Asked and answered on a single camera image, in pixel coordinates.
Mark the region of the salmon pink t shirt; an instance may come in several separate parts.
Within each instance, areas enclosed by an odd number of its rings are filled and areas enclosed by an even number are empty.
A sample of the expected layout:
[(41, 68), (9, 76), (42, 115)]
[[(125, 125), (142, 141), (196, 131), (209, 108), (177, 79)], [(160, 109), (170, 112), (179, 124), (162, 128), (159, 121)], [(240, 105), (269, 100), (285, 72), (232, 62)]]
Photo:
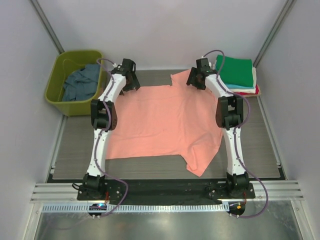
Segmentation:
[(217, 98), (187, 85), (188, 70), (171, 75), (170, 85), (142, 86), (117, 98), (117, 126), (106, 158), (180, 155), (200, 177), (218, 153), (222, 130)]

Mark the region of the olive green plastic bin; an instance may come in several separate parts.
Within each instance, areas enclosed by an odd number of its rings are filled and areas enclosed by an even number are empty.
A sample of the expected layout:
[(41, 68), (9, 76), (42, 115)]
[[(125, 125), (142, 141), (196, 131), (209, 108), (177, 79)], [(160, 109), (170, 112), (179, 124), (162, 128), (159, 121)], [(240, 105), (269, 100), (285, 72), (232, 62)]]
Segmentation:
[[(72, 50), (61, 53), (56, 58), (52, 68), (44, 93), (45, 100), (65, 116), (89, 115), (91, 101), (97, 99), (106, 87), (106, 72), (101, 69), (101, 66), (97, 62), (102, 57), (103, 54), (98, 50)], [(65, 93), (63, 85), (67, 77), (76, 70), (84, 68), (87, 64), (98, 64), (100, 66), (95, 95), (88, 100), (62, 101)]]

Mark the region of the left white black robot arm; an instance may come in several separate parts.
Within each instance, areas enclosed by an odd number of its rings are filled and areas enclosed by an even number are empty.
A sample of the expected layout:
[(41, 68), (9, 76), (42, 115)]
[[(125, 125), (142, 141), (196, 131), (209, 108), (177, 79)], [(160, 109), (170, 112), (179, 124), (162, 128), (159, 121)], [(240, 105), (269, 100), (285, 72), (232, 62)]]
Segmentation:
[(115, 103), (119, 95), (140, 88), (136, 68), (115, 67), (110, 73), (110, 80), (98, 99), (90, 104), (90, 117), (93, 127), (93, 148), (90, 163), (78, 190), (78, 199), (101, 200), (107, 193), (105, 185), (105, 163), (107, 148), (115, 130), (118, 117)]

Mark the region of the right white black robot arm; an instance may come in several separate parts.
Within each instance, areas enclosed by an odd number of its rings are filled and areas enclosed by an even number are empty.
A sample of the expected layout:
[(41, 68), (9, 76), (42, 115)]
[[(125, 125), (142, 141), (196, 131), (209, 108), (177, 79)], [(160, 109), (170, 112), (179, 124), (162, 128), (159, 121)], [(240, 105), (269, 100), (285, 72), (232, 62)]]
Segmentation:
[(198, 90), (209, 89), (216, 96), (215, 121), (222, 130), (227, 153), (225, 192), (231, 198), (244, 198), (250, 184), (241, 144), (244, 98), (233, 93), (218, 73), (210, 68), (201, 71), (192, 67), (186, 84)]

